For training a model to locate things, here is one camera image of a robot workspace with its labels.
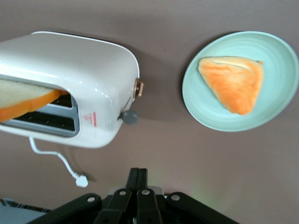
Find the toast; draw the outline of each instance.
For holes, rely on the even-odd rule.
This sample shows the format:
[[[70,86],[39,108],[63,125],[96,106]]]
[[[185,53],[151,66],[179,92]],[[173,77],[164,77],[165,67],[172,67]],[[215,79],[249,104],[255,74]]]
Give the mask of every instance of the toast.
[[[245,115],[253,110],[260,93],[262,64],[243,57],[205,57],[199,60],[198,70],[231,113]]]
[[[65,93],[57,89],[0,79],[0,122],[33,112]]]

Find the gray knob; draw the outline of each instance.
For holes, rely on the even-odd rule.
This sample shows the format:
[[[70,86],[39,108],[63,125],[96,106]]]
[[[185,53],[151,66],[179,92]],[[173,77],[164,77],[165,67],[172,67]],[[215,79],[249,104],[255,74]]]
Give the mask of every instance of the gray knob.
[[[128,125],[134,125],[138,122],[138,115],[135,111],[127,110],[121,113],[119,118]]]

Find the bolt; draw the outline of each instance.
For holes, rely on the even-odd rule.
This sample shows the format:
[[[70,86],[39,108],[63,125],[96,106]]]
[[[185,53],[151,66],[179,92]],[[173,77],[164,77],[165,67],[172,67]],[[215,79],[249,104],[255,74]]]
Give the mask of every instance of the bolt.
[[[120,195],[121,195],[121,196],[126,195],[126,191],[122,190],[122,191],[120,192]]]
[[[150,194],[150,191],[145,189],[141,192],[143,195],[149,195]]]
[[[87,199],[88,202],[94,202],[94,200],[95,200],[95,197],[90,197]]]
[[[172,195],[172,196],[171,196],[171,199],[172,199],[173,201],[179,201],[181,198],[180,198],[178,195]]]

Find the red warning label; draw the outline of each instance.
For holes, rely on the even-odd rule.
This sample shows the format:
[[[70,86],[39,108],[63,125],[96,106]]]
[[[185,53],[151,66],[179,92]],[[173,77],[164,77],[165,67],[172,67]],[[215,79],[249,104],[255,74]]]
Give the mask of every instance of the red warning label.
[[[95,112],[84,115],[83,118],[93,126],[97,126],[97,114]]]

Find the bread slice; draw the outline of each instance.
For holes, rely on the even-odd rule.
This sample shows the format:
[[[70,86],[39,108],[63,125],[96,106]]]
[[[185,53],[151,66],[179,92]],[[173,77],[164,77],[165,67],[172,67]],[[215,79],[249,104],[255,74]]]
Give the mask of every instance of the bread slice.
[[[263,62],[242,57],[205,57],[198,70],[219,101],[231,112],[251,112],[263,82]]]
[[[0,79],[0,122],[33,112],[63,93],[61,90]]]

